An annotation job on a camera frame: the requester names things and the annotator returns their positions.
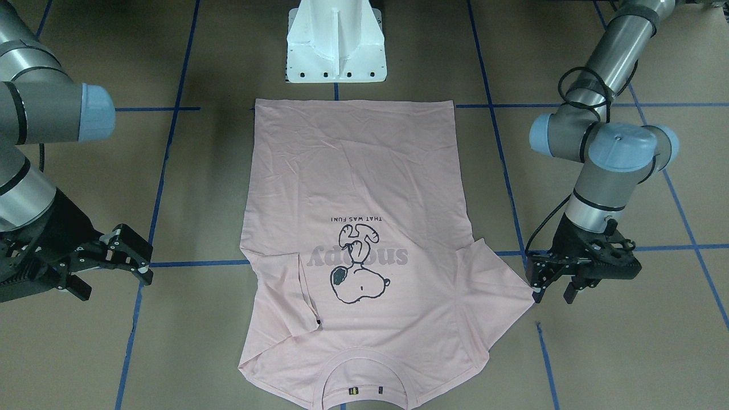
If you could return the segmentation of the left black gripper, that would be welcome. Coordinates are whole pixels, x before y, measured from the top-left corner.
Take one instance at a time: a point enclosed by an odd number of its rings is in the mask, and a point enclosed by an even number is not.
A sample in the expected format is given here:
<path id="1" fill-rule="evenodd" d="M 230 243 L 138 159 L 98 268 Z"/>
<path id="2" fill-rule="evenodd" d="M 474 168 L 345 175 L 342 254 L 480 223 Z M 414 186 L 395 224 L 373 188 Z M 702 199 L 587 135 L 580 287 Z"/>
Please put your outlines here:
<path id="1" fill-rule="evenodd" d="M 572 277 L 563 298 L 572 304 L 583 290 L 599 284 L 598 278 L 585 277 L 581 270 L 591 262 L 587 246 L 598 235 L 610 236 L 617 231 L 617 221 L 608 218 L 607 230 L 586 231 L 563 215 L 555 231 L 552 246 L 546 254 L 531 253 L 527 257 L 527 280 L 532 286 L 532 298 L 541 303 L 547 288 L 560 277 Z"/>

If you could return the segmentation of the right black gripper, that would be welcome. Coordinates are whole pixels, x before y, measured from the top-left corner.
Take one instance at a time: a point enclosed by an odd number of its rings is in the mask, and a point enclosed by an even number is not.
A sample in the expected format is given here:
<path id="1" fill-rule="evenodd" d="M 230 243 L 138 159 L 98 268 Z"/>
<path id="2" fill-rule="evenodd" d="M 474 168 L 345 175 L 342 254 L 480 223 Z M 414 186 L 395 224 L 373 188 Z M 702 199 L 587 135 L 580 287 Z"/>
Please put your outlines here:
<path id="1" fill-rule="evenodd" d="M 80 248 L 102 242 L 116 268 L 133 273 L 143 286 L 153 283 L 149 268 L 154 247 L 129 225 L 102 235 L 89 217 L 58 190 L 37 220 L 2 233 L 2 302 L 44 293 L 68 292 L 88 301 L 93 288 L 73 274 L 71 262 Z"/>

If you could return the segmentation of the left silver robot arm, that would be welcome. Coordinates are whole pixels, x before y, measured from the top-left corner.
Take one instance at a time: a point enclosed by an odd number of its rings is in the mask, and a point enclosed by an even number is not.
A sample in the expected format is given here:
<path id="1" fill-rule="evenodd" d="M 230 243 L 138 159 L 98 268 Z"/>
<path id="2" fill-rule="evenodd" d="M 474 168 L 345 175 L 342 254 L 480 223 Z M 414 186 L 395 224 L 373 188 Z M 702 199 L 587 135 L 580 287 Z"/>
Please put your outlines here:
<path id="1" fill-rule="evenodd" d="M 526 275 L 533 299 L 540 302 L 556 280 L 570 277 L 563 298 L 602 280 L 631 280 L 641 270 L 635 242 L 618 223 L 635 188 L 664 170 L 677 156 L 676 133 L 663 125 L 633 125 L 612 120 L 613 101 L 625 90 L 641 52 L 677 1 L 622 1 L 585 65 L 569 88 L 558 83 L 562 104 L 530 129 L 530 146 L 553 158 L 581 164 L 552 246 L 527 256 Z"/>

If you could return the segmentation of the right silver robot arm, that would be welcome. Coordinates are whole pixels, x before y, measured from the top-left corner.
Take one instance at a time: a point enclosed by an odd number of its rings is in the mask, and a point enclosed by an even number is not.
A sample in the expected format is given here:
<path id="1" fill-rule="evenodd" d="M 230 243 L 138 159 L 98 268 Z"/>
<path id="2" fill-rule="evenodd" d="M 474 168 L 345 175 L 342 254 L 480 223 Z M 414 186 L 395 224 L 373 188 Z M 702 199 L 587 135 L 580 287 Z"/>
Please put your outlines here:
<path id="1" fill-rule="evenodd" d="M 76 83 L 24 23 L 1 4 L 2 302 L 68 291 L 86 301 L 92 288 L 78 272 L 130 272 L 153 282 L 153 246 L 130 226 L 97 231 L 89 217 L 19 150 L 20 145 L 108 138 L 116 109 L 98 85 Z"/>

